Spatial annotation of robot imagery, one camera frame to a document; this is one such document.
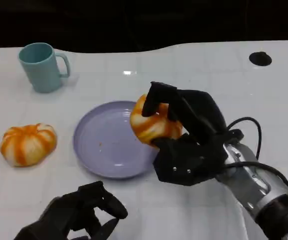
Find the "teal mug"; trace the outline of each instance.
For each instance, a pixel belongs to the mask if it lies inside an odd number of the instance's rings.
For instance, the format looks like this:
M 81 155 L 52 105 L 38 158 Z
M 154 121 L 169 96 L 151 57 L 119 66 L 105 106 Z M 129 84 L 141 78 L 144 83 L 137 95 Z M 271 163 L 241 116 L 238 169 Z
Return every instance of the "teal mug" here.
M 56 57 L 64 59 L 66 73 L 61 74 Z M 65 54 L 54 53 L 54 49 L 47 43 L 37 42 L 25 46 L 18 54 L 20 64 L 33 85 L 36 92 L 50 93 L 62 86 L 62 78 L 70 75 L 70 66 Z

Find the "pumpkin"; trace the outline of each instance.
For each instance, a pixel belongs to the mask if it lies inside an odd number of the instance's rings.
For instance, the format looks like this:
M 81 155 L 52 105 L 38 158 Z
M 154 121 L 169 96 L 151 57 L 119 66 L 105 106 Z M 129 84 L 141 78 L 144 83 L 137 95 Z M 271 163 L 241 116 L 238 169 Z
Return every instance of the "pumpkin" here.
M 144 117 L 142 110 L 145 100 L 146 94 L 139 98 L 130 115 L 130 125 L 137 138 L 148 145 L 151 145 L 151 140 L 156 138 L 178 139 L 182 135 L 183 126 L 179 121 L 170 121 L 167 118 L 168 104 L 161 103 L 158 113 Z
M 0 143 L 5 160 L 15 167 L 26 167 L 42 161 L 56 147 L 57 136 L 50 125 L 38 123 L 9 128 Z

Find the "dark background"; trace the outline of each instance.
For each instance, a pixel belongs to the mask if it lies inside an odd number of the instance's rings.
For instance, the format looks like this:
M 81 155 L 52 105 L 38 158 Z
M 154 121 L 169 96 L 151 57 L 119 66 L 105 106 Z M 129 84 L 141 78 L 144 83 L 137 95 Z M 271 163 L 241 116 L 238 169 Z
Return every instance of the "dark background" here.
M 288 40 L 288 0 L 0 0 L 0 47 L 84 53 Z

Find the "mug handle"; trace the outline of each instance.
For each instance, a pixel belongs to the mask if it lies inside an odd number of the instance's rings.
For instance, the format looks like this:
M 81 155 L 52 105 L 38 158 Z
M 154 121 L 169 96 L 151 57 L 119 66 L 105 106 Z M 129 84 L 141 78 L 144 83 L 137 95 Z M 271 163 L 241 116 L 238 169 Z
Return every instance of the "mug handle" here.
M 60 73 L 59 76 L 62 77 L 62 78 L 68 78 L 70 76 L 70 65 L 69 65 L 68 58 L 63 53 L 56 53 L 55 56 L 56 57 L 58 57 L 58 56 L 61 57 L 64 60 L 65 65 L 66 65 L 66 73 L 64 73 L 64 74 Z

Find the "black hole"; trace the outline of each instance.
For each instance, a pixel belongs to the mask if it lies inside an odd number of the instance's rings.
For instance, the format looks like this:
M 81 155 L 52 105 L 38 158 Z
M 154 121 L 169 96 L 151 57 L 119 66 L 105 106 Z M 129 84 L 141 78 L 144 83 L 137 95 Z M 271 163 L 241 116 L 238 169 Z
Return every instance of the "black hole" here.
M 268 66 L 272 63 L 272 58 L 264 51 L 254 52 L 250 54 L 249 60 L 257 66 Z

